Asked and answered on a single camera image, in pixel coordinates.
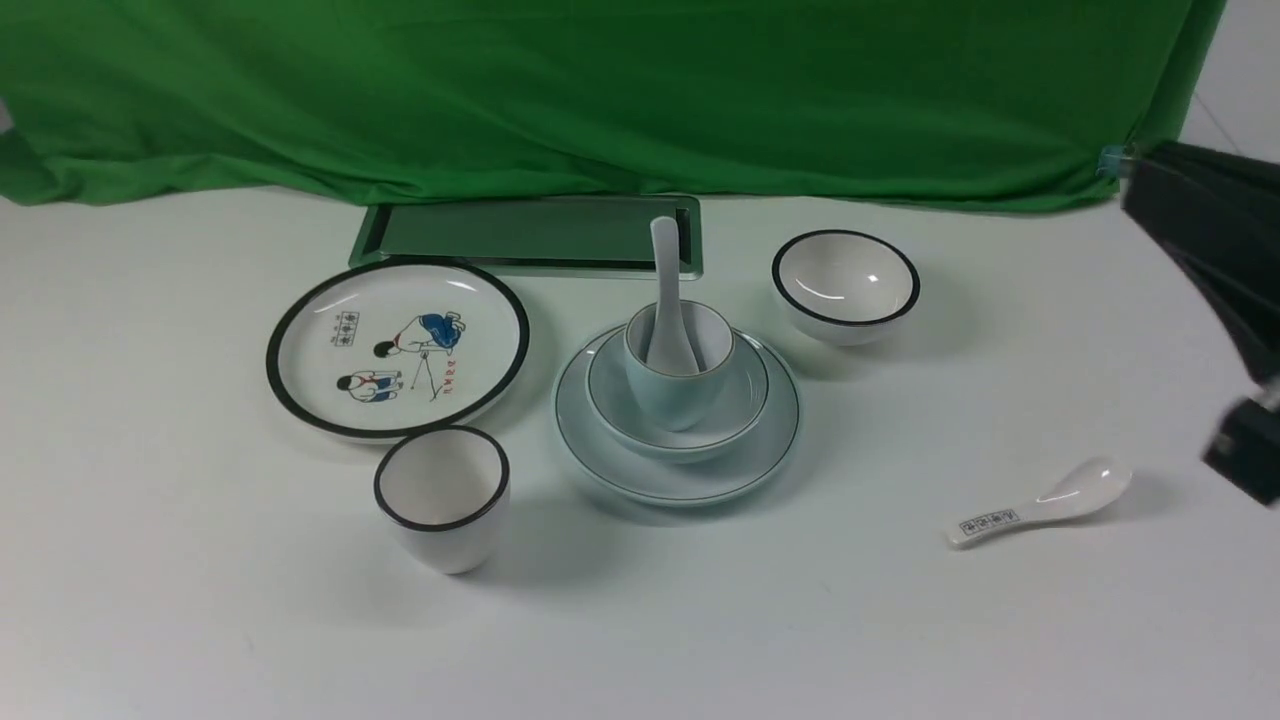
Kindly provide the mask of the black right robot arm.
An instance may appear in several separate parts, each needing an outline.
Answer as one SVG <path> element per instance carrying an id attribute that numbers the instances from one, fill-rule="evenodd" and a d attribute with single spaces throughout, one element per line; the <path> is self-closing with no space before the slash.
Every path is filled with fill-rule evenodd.
<path id="1" fill-rule="evenodd" d="M 1279 497 L 1279 165 L 1181 142 L 1120 147 L 1101 173 L 1228 332 L 1254 393 L 1225 411 L 1203 462 L 1256 502 Z"/>

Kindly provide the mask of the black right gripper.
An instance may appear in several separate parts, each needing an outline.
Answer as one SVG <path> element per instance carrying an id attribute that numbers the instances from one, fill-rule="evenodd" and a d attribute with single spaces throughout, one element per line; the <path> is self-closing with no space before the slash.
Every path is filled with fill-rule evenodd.
<path id="1" fill-rule="evenodd" d="M 1240 398 L 1222 415 L 1202 454 L 1204 465 L 1256 502 L 1279 502 L 1279 388 Z"/>

